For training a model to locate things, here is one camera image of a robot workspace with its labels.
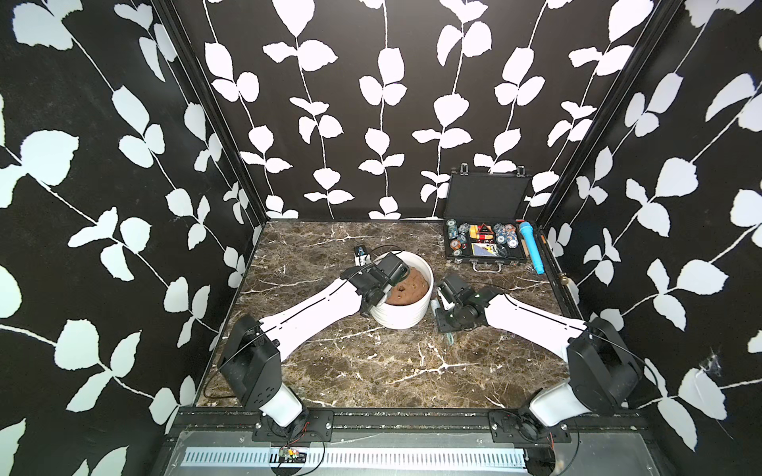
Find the white ribbed ceramic pot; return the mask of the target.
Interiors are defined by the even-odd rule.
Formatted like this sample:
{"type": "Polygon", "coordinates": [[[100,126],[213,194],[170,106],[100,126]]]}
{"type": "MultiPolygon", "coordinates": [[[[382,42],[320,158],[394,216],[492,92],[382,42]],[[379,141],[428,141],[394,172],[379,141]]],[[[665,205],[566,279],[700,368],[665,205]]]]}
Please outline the white ribbed ceramic pot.
{"type": "Polygon", "coordinates": [[[435,288],[435,277],[431,266],[420,256],[407,252],[395,252],[411,270],[417,270],[426,282],[424,295],[408,305],[389,305],[383,299],[379,305],[371,307],[370,315],[381,325],[392,329],[407,329],[418,324],[427,313],[435,288]]]}

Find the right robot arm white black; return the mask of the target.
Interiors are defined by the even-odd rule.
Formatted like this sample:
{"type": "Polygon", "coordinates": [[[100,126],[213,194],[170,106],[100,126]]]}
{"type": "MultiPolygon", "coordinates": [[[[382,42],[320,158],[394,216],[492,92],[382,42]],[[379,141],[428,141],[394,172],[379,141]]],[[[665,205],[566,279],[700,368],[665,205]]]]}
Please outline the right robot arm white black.
{"type": "Polygon", "coordinates": [[[454,274],[441,281],[432,309],[441,333],[490,326],[531,341],[568,365],[567,380],[537,392],[513,415],[531,438],[576,416],[614,415],[643,377],[639,360],[603,319],[554,315],[493,286],[476,290],[454,274]]]}

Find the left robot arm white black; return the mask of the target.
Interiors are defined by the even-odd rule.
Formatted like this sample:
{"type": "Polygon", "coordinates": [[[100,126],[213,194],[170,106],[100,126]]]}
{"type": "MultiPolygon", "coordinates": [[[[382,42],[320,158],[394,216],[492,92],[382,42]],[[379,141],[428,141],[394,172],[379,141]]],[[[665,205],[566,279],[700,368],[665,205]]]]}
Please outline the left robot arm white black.
{"type": "Polygon", "coordinates": [[[258,411],[280,428],[302,428],[309,412],[284,383],[282,362],[333,323],[369,311],[410,274],[396,254],[349,268],[313,297],[265,317],[236,321],[217,370],[248,411],[258,411]]]}

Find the brown mud in pot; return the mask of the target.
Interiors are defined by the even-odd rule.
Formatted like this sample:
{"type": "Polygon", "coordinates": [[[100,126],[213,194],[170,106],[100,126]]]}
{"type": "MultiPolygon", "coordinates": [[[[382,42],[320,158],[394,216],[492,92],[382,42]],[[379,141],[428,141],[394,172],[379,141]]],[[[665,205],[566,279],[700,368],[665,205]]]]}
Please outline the brown mud in pot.
{"type": "Polygon", "coordinates": [[[426,297],[430,284],[424,274],[417,268],[411,268],[408,277],[396,285],[386,299],[387,305],[412,305],[426,297]]]}

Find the black open poker chip case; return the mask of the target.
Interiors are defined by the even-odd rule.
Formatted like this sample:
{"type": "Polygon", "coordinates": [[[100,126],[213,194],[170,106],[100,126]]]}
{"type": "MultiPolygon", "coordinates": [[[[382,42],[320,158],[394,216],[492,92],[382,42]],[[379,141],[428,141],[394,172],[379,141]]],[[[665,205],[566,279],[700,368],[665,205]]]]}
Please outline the black open poker chip case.
{"type": "Polygon", "coordinates": [[[444,255],[452,263],[503,266],[524,262],[520,204],[530,182],[517,173],[453,169],[444,203],[444,255]]]}

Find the blue cylindrical microphone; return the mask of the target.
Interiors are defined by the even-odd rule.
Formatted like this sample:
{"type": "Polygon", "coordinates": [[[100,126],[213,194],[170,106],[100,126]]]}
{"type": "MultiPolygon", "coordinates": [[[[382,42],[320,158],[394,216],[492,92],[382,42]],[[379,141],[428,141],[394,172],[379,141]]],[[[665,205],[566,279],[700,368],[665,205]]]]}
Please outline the blue cylindrical microphone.
{"type": "Polygon", "coordinates": [[[519,231],[527,245],[527,251],[529,252],[536,273],[538,275],[543,275],[545,273],[545,267],[537,245],[533,226],[528,221],[521,221],[519,223],[519,231]]]}

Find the white perforated rail strip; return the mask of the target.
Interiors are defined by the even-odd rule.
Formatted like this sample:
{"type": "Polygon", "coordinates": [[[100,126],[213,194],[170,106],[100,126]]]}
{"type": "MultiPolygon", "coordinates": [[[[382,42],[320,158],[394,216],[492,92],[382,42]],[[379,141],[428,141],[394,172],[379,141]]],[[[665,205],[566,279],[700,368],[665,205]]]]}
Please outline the white perforated rail strip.
{"type": "Polygon", "coordinates": [[[276,466],[275,447],[190,447],[183,467],[359,468],[452,471],[520,471],[527,457],[518,448],[305,448],[305,464],[276,466]]]}

